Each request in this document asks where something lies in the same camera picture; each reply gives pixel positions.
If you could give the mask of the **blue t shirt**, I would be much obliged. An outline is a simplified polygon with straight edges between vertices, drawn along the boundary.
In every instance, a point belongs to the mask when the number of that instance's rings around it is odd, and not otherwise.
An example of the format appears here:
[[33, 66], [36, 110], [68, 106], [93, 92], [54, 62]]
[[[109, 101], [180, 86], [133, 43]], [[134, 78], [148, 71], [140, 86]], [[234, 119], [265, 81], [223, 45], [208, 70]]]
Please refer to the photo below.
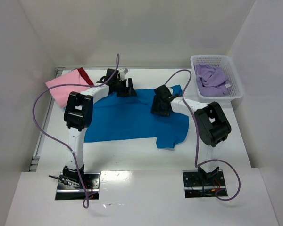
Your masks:
[[188, 134], [189, 118], [180, 113], [169, 117], [151, 113], [155, 92], [138, 89], [137, 96], [118, 97], [115, 93], [93, 106], [93, 117], [84, 141], [86, 143], [156, 138], [157, 148], [174, 148]]

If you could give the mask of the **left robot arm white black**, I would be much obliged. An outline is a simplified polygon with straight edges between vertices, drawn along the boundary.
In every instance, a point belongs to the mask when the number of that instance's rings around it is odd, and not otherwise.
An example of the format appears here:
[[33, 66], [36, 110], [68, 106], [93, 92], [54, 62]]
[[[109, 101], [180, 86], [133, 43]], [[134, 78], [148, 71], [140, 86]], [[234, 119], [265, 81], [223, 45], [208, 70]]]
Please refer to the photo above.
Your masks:
[[83, 144], [85, 133], [92, 122], [93, 105], [110, 94], [118, 97], [136, 96], [131, 78], [126, 78], [127, 68], [107, 69], [106, 75], [85, 91], [69, 94], [64, 112], [68, 128], [68, 160], [63, 168], [63, 179], [80, 186], [84, 179]]

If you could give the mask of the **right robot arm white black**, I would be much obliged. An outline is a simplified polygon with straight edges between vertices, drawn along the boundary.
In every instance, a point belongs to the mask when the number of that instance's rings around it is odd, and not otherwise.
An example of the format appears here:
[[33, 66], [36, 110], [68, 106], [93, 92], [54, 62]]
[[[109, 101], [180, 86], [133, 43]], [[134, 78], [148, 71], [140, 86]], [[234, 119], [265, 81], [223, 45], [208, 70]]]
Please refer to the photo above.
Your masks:
[[196, 153], [194, 165], [198, 170], [198, 177], [203, 185], [210, 183], [219, 171], [214, 166], [211, 171], [204, 170], [202, 165], [216, 162], [217, 159], [207, 159], [198, 163], [200, 141], [214, 148], [224, 142], [231, 133], [232, 128], [223, 109], [218, 102], [209, 104], [186, 99], [183, 95], [172, 94], [173, 90], [166, 85], [154, 89], [154, 98], [151, 113], [169, 117], [171, 112], [180, 113], [193, 118], [196, 129]]

